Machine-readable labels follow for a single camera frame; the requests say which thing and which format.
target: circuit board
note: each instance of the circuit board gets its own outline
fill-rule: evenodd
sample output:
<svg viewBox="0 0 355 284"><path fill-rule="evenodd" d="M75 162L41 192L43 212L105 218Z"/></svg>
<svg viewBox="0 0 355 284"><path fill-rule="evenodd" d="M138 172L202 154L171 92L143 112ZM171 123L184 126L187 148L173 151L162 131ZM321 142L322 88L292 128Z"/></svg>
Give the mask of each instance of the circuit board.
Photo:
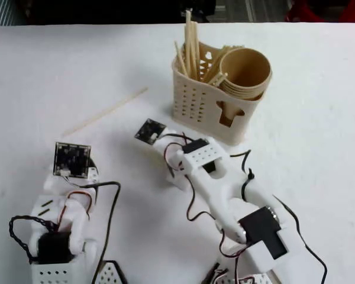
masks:
<svg viewBox="0 0 355 284"><path fill-rule="evenodd" d="M61 171L64 171L68 172L70 177L86 179L90 155L90 146L57 142L55 144L53 174L60 176Z"/></svg>
<svg viewBox="0 0 355 284"><path fill-rule="evenodd" d="M148 119L137 132L135 138L153 145L165 128L164 124Z"/></svg>

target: ventilation hole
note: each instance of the ventilation hole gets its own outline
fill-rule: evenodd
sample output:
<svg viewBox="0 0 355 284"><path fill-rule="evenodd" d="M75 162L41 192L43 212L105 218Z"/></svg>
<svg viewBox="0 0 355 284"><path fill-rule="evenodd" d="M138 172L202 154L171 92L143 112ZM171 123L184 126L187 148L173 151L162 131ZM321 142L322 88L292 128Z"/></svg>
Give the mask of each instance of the ventilation hole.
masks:
<svg viewBox="0 0 355 284"><path fill-rule="evenodd" d="M212 53L210 51L208 51L207 53L205 53L205 58L206 59L212 59Z"/></svg>

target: table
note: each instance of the table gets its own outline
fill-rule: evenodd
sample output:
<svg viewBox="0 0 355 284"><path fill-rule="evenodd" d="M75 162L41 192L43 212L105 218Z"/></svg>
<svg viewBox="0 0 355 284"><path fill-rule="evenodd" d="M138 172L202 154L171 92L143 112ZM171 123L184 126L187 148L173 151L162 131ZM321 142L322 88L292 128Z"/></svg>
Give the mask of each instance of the table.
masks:
<svg viewBox="0 0 355 284"><path fill-rule="evenodd" d="M201 24L199 38L269 58L268 93L244 142L228 149L253 149L249 166L299 215L306 242L328 265L327 283L355 283L355 24ZM199 135L170 116L173 40L183 42L183 25L0 27L0 283L30 281L8 221L30 212L55 141L91 145L101 180L122 183L105 258L119 262L129 283L199 283L214 264L220 235L212 221L185 219L191 195L168 184L160 158L133 138L149 117ZM112 195L103 193L93 216L101 241ZM201 208L199 199L193 210ZM15 230L28 240L28 224Z"/></svg>

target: cable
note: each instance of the cable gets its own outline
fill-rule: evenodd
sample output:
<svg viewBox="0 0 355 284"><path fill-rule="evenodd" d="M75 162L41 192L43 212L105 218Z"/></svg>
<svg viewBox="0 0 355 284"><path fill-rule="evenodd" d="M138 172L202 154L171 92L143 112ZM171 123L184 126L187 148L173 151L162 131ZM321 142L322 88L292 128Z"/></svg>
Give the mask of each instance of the cable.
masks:
<svg viewBox="0 0 355 284"><path fill-rule="evenodd" d="M88 212L92 206L92 196L88 192L85 192L85 191L72 191L68 194L67 199L69 199L71 197L71 195L73 195L73 194L82 194L82 195L89 197L89 204L88 204L88 208L87 208L87 214L88 214Z"/></svg>
<svg viewBox="0 0 355 284"><path fill-rule="evenodd" d="M222 233L222 238L220 241L220 245L218 246L218 249L220 250L220 253L224 256L227 257L228 259L234 259L236 257L238 257L241 253L243 253L245 250L247 250L249 248L249 246L245 246L244 248L241 248L239 251L236 251L233 254L225 254L222 250L222 245L224 244L225 241L225 231L224 229L221 230Z"/></svg>
<svg viewBox="0 0 355 284"><path fill-rule="evenodd" d="M30 251L29 251L29 247L27 244L23 243L13 232L13 224L14 221L16 220L32 220L35 222L40 223L42 226L44 226L45 228L47 228L47 230L51 233L51 232L55 232L57 229L57 224L51 222L51 221L46 221L43 220L41 218L37 218L34 216L29 216L29 215L22 215L22 216L14 216L11 218L11 220L9 221L9 235L16 241L16 243L18 243L23 250L25 250L26 255L29 258L29 264L31 264L32 262L35 262L38 260L38 257L34 257L31 255Z"/></svg>
<svg viewBox="0 0 355 284"><path fill-rule="evenodd" d="M182 132L182 134L183 134L183 139L184 139L184 143L187 145L188 144L188 142L187 142L187 136L185 135L185 133L184 132Z"/></svg>
<svg viewBox="0 0 355 284"><path fill-rule="evenodd" d="M247 150L246 152L240 153L240 154L230 155L231 158L244 156L244 157L243 157L243 160L242 160L242 166L241 166L241 167L242 167L242 171L243 171L244 173L246 173L246 171L244 170L244 166L245 166L245 164L246 164L246 160L247 160L247 158L248 158L248 156L249 156L250 153L251 153L251 149L250 149L250 150Z"/></svg>
<svg viewBox="0 0 355 284"><path fill-rule="evenodd" d="M86 210L86 213L87 213L87 215L88 215L88 220L90 220L91 219L91 216L89 216L89 210L90 210L90 208L91 208L91 206L92 206L92 197L91 197L91 195L88 193L88 192L84 192L84 191L72 191L72 192L70 192L69 194L68 194L68 196L67 196L67 199L69 199L70 197L71 197L71 195L73 195L73 194L82 194L82 195L86 195L86 196L88 196L89 197L89 205L88 205L88 208L87 208L87 210ZM59 227L60 227L60 224L62 223L62 218L63 218L63 216L64 216L64 213L66 212L66 209L67 209L67 206L64 206L63 207L63 209L62 209L62 211L61 211L61 213L60 213L60 217L59 217L59 220L58 220L58 227L57 227L57 231L59 230Z"/></svg>
<svg viewBox="0 0 355 284"><path fill-rule="evenodd" d="M171 167L170 166L170 164L168 164L168 161L167 161L167 149L171 146L171 145L178 145L178 146L181 146L181 147L183 147L183 145L181 145L180 143L177 143L177 142L171 142L171 143L169 143L167 146L166 146L166 148L164 149L164 152L163 152L163 158L164 158L164 161L166 162L166 164L167 164L167 167L171 170L176 170L176 171L178 171L178 170L180 170L180 169L175 169L174 167Z"/></svg>
<svg viewBox="0 0 355 284"><path fill-rule="evenodd" d="M221 277L223 277L223 276L225 276L226 275L226 273L228 273L228 269L226 268L225 270L223 270L221 273L219 273L216 277L215 277L215 279L213 279L213 284L217 284L217 281L221 278Z"/></svg>
<svg viewBox="0 0 355 284"><path fill-rule="evenodd" d="M189 179L189 177L188 177L187 175L185 175L185 178L187 178L187 180L188 180L189 183L191 184L191 188L192 188L192 200L191 200L191 202L190 202L189 205L188 205L187 213L186 213L187 220L190 221L190 222L193 222L193 221L195 221L197 218L199 218L202 214L208 214L208 215L215 221L215 218L213 217L213 215L210 214L208 211L201 211L200 213L198 213L198 214L197 214L196 216L194 216L193 218L190 218L190 217L189 217L189 211L191 211L192 205L193 205L193 203L195 202L196 190L195 190L195 188L193 187L192 181Z"/></svg>
<svg viewBox="0 0 355 284"><path fill-rule="evenodd" d="M111 223L112 223L114 206L116 205L116 202L117 202L117 199L118 199L118 195L120 194L120 191L121 191L121 184L119 182L102 182L102 183L94 183L94 184L91 184L91 185L81 186L81 188L95 188L95 187L99 188L100 186L106 186L106 185L117 185L118 189L117 189L116 195L114 196L114 200L113 200L112 207L111 207L111 212L109 213L109 220L108 220L108 226L107 226L107 229L106 229L107 232L106 232L106 236L105 236L104 247L102 249L102 253L101 253L101 256L100 256L100 259L99 259L99 263L97 265L95 274L93 275L92 284L95 284L97 275L99 274L99 269L100 269L101 263L102 263L102 261L104 259L104 254L105 254L107 246L108 246L109 234L110 234L110 230L111 230Z"/></svg>
<svg viewBox="0 0 355 284"><path fill-rule="evenodd" d="M242 282L249 281L249 280L252 280L251 284L255 284L255 277L254 276L247 276L247 277L241 279Z"/></svg>
<svg viewBox="0 0 355 284"><path fill-rule="evenodd" d="M310 247L308 247L308 245L306 244L304 238L302 237L301 235L301 231L300 231L300 222L298 220L298 217L297 215L293 212L293 210L291 210L288 205L286 205L284 202L282 202L279 198L277 198L276 196L274 196L284 207L284 209L286 209L288 211L288 213L291 214L291 216L294 218L295 222L296 222L296 229L297 229L297 233L300 235L300 238L302 239L302 241L304 242L304 245L305 245L305 248L308 250L308 252L314 256L314 258L316 258L318 260L319 263L322 264L322 266L324 267L324 274L322 276L322 281L321 281L321 284L324 284L325 283L325 280L326 280L326 275L327 275L327 266L325 264L325 262L320 259L319 256L317 256L314 251L311 250Z"/></svg>
<svg viewBox="0 0 355 284"><path fill-rule="evenodd" d="M160 137L159 139L162 139L162 138L164 138L164 137L166 137L166 136L179 137L179 138L187 139L187 140L189 140L190 142L193 142L193 141L194 141L194 139L192 139L192 138L190 138L190 137L188 137L188 136L185 136L185 134L184 134L184 135L181 135L181 134L175 134L175 133L167 133L167 134L163 135L162 137Z"/></svg>

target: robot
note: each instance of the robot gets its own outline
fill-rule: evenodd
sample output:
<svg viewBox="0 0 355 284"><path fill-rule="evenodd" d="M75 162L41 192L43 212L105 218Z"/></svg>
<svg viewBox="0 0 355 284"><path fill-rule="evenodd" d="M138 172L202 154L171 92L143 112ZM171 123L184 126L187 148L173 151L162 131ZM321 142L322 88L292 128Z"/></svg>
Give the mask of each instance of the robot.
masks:
<svg viewBox="0 0 355 284"><path fill-rule="evenodd" d="M194 221L206 214L222 234L220 256L203 284L255 283L256 279L264 279L258 283L280 283L273 269L305 249L324 266L321 282L324 283L326 265L305 244L296 215L262 189L251 169L246 172L245 162L250 151L230 156L211 137L194 140L150 119L135 137L163 155L169 182L182 191L192 190L187 219ZM231 159L242 156L242 166L237 167ZM190 217L196 192L206 202L208 211ZM230 212L232 198L252 203L259 209L237 220ZM226 237L236 243L228 250L222 248Z"/></svg>
<svg viewBox="0 0 355 284"><path fill-rule="evenodd" d="M90 153L90 146L56 143L54 165L31 214L9 222L10 236L28 256L33 283L127 283L117 262L103 260L108 234L101 255L98 242L87 238L99 187L117 187L108 232L121 187L118 182L99 182ZM14 233L16 220L32 221L28 245Z"/></svg>

